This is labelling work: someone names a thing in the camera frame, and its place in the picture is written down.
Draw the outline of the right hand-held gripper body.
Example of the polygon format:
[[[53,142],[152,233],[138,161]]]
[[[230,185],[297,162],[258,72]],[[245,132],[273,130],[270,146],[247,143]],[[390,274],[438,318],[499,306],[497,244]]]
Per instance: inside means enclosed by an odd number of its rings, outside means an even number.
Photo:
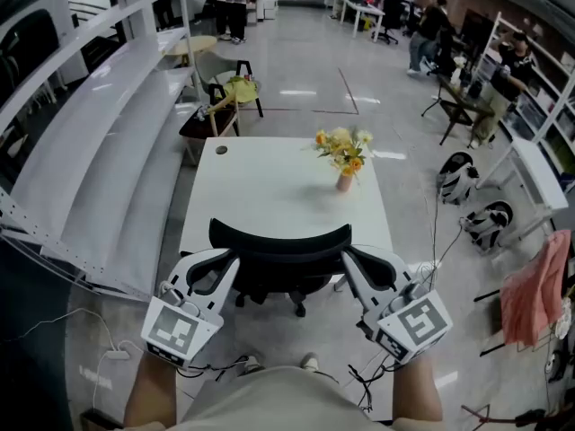
[[[398,364],[407,364],[437,344],[453,322],[436,290],[412,281],[401,290],[389,288],[359,299],[363,314],[358,327]]]

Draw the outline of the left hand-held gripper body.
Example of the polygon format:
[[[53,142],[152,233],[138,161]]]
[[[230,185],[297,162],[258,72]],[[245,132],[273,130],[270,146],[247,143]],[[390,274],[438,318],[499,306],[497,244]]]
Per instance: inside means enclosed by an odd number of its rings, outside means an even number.
[[[212,302],[187,295],[164,281],[146,311],[141,338],[149,353],[177,367],[191,367],[196,355],[223,327]]]

